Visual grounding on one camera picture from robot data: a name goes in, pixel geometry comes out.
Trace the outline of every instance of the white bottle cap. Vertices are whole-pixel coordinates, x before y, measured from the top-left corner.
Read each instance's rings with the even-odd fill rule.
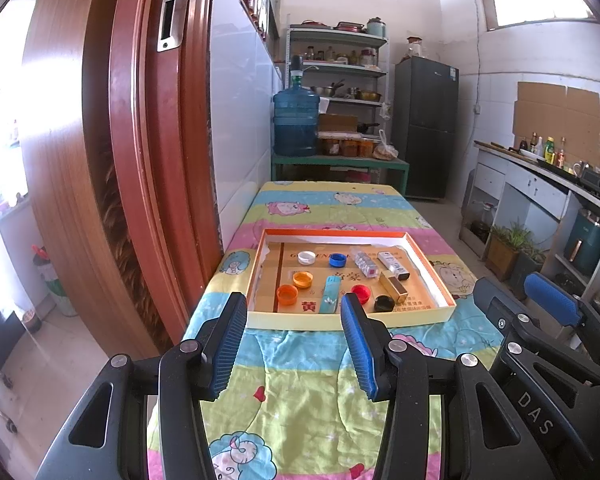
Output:
[[[315,263],[315,253],[311,251],[302,251],[298,253],[298,262],[302,265],[313,265]]]

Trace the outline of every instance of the refrigerator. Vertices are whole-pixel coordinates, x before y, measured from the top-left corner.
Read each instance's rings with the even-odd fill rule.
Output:
[[[456,143],[458,69],[411,57],[395,67],[391,144],[409,163],[407,197],[445,197]],[[396,187],[399,175],[389,172]]]

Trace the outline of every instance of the blue bottle cap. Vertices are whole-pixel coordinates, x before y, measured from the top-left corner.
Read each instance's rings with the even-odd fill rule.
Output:
[[[331,267],[344,267],[347,263],[347,257],[344,254],[333,253],[329,255],[329,265]]]

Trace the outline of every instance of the wooden door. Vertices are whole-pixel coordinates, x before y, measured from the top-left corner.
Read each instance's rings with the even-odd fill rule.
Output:
[[[120,195],[173,342],[221,258],[209,126],[210,6],[118,0],[112,27],[109,113]]]
[[[169,339],[128,241],[112,166],[109,45],[116,0],[37,0],[18,124],[46,250],[81,319],[112,356]]]

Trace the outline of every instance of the bottle cap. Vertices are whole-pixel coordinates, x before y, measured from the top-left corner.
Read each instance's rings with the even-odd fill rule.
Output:
[[[299,252],[298,262],[301,265],[313,265],[315,263],[315,253],[312,253],[311,251]]]
[[[298,289],[293,285],[280,285],[276,291],[276,297],[281,305],[293,305],[298,300]]]
[[[304,270],[294,272],[294,285],[297,288],[309,288],[313,282],[314,276],[312,273],[304,272]]]
[[[333,253],[329,255],[329,265],[331,267],[344,267],[347,263],[347,257],[344,254]]]
[[[394,309],[394,306],[394,298],[383,294],[382,296],[376,297],[374,312],[391,312]]]
[[[354,285],[351,291],[358,297],[360,305],[364,305],[371,297],[371,289],[366,285]]]
[[[302,70],[302,56],[293,56],[291,58],[291,70]]]

